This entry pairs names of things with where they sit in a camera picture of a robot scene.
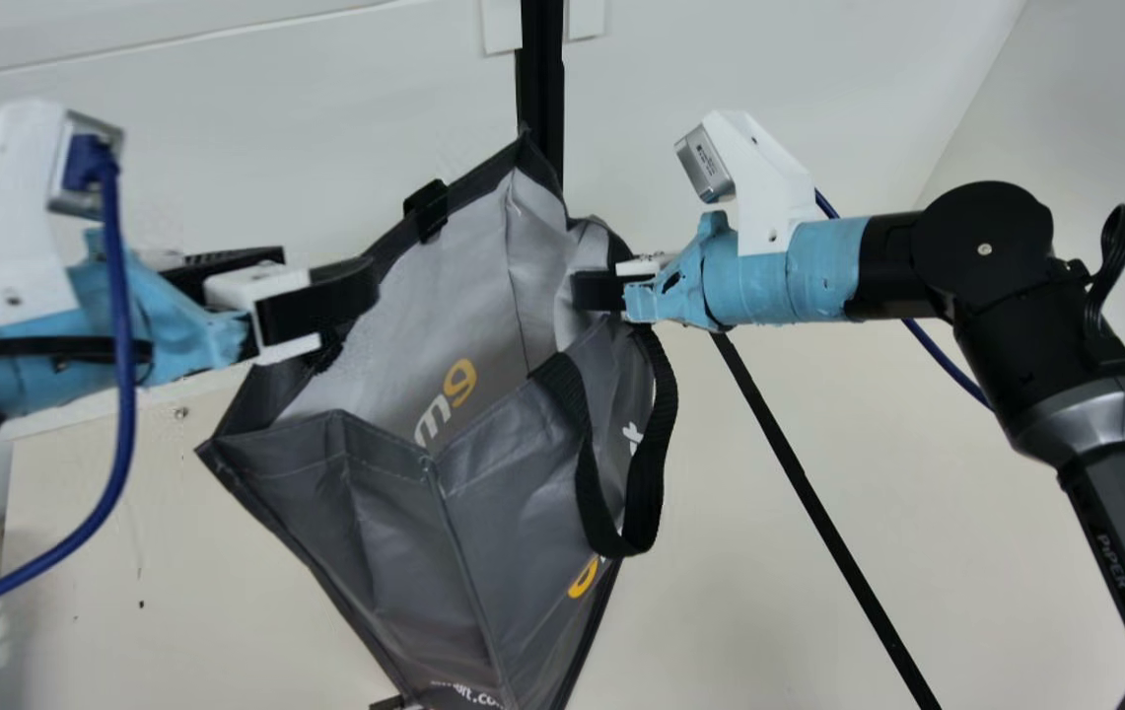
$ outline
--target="black bag trim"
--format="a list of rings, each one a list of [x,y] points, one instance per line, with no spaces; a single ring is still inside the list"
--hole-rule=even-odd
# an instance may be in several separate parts
[[[386,698],[386,700],[379,700],[369,705],[369,710],[404,710],[404,695],[396,695],[395,698]]]
[[[579,459],[575,473],[579,520],[593,551],[612,560],[648,552],[658,538],[663,515],[663,467],[680,404],[675,374],[658,336],[648,326],[639,326],[633,329],[633,339],[642,347],[654,371],[654,407],[628,468],[622,533],[602,495],[602,477],[593,451],[593,420],[588,415],[588,398],[579,368],[565,352],[558,352],[531,374],[562,410],[570,425],[579,431]]]
[[[313,271],[313,286],[255,302],[259,335],[264,345],[335,332],[378,303],[372,262],[356,257]]]

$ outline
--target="light blue tape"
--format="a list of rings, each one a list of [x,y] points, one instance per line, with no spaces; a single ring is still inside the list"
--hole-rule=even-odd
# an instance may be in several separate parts
[[[783,254],[738,257],[738,234],[717,228],[702,258],[710,315],[724,326],[845,321],[860,278],[867,217],[804,222]]]
[[[110,296],[98,230],[84,234],[89,257],[68,269],[80,309],[0,327],[0,339],[108,336]],[[160,386],[188,374],[227,368],[241,358],[250,326],[241,312],[210,314],[163,277],[128,255],[134,338],[155,343],[155,360],[140,365],[138,384]],[[0,413],[7,417],[57,407],[115,386],[110,365],[68,363],[54,370],[48,358],[0,359]]]

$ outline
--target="yellow logo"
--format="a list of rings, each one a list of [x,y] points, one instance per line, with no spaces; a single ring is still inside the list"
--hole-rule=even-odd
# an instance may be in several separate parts
[[[452,411],[470,399],[477,381],[479,372],[475,371],[475,363],[466,358],[456,361],[443,378],[443,392],[435,396],[413,428],[413,441],[417,446],[426,446],[428,441],[433,441],[440,433],[440,426],[452,419]]]
[[[597,563],[596,557],[593,560],[588,560],[588,566],[579,573],[579,577],[575,579],[575,584],[572,584],[570,588],[567,590],[567,596],[579,599],[584,596],[585,592],[588,592],[588,587],[597,579]]]

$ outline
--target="white wall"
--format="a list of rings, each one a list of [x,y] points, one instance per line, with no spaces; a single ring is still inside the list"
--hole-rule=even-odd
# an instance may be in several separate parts
[[[687,242],[701,205],[672,144],[710,108],[755,113],[844,212],[912,206],[1020,5],[612,0],[609,35],[567,46],[570,208],[603,216],[639,251]],[[0,100],[43,93],[128,127],[134,243],[284,243],[315,264],[359,251],[398,219],[411,190],[512,138],[513,64],[483,57],[476,6],[382,5],[7,69]],[[72,231],[63,230],[69,254]],[[683,401],[660,548],[628,565],[572,705],[912,705],[710,341],[660,331]],[[1052,476],[1009,452],[903,330],[752,330],[735,340],[945,705],[1112,705],[1125,682],[1125,666],[1112,665],[1123,641]],[[201,412],[224,396],[189,402]],[[18,448],[11,510],[21,515],[9,534],[19,545],[7,565],[83,515],[108,431],[90,422]],[[320,614],[260,619],[295,602],[295,585],[315,588],[267,536],[196,533],[246,522],[224,500],[176,502],[224,495],[180,464],[196,439],[143,432],[148,455],[134,475],[171,488],[138,486],[97,542],[163,556],[144,583],[127,561],[100,566],[115,557],[99,549],[12,599],[8,648],[38,658],[39,680],[0,666],[11,705],[119,704],[125,686],[138,689],[138,704],[186,691],[251,707],[264,689],[277,698],[292,687],[269,656],[234,653],[246,665],[233,677],[191,673],[189,655],[255,637],[295,655],[338,646]],[[251,593],[209,594],[223,584],[198,579],[237,579]],[[129,644],[137,599],[125,584],[146,585],[151,642]],[[76,626],[84,610],[92,629]],[[1084,650],[1105,657],[1092,666],[1104,673],[1083,677]],[[374,674],[363,655],[346,664],[348,677]],[[309,705],[380,696],[335,675],[309,689]]]

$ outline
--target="black cable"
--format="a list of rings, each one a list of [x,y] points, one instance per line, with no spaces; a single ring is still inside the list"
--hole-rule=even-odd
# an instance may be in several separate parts
[[[711,339],[717,349],[720,350],[724,363],[729,366],[734,380],[738,383],[738,389],[746,397],[746,404],[750,405],[750,411],[755,414],[759,428],[768,439],[773,453],[777,455],[777,461],[786,469],[786,479],[791,482],[794,493],[802,502],[802,507],[809,514],[811,524],[816,525],[820,540],[825,542],[825,547],[834,557],[834,563],[842,572],[843,578],[847,579],[847,586],[856,596],[856,602],[860,602],[860,608],[864,611],[865,617],[868,617],[868,623],[873,624],[874,632],[882,641],[882,647],[886,648],[891,664],[896,665],[900,677],[904,678],[904,685],[908,686],[909,692],[914,693],[917,705],[921,707],[922,710],[937,710],[939,701],[935,699],[935,693],[930,691],[926,678],[921,677],[921,669],[915,664],[914,657],[904,647],[904,642],[900,641],[896,626],[891,624],[890,617],[882,609],[882,603],[878,602],[878,594],[874,594],[873,588],[868,586],[864,572],[860,570],[855,557],[850,556],[850,550],[847,549],[846,542],[843,542],[842,534],[838,534],[838,529],[834,527],[834,521],[829,520],[829,513],[825,511],[825,505],[820,503],[816,491],[811,488],[811,482],[807,479],[807,471],[802,470],[802,462],[786,439],[786,432],[782,431],[777,417],[774,417],[768,404],[764,402],[764,395],[760,395],[755,378],[750,376],[750,370],[741,360],[741,354],[729,341],[729,336],[723,335],[723,333],[712,333]]]
[[[109,365],[116,360],[116,339],[109,336],[32,336],[0,339],[0,358],[53,358]],[[137,363],[151,363],[155,343],[133,341]]]
[[[1115,207],[1101,227],[1101,270],[1092,277],[1092,288],[1083,305],[1083,335],[1105,336],[1101,309],[1125,267],[1125,205]]]

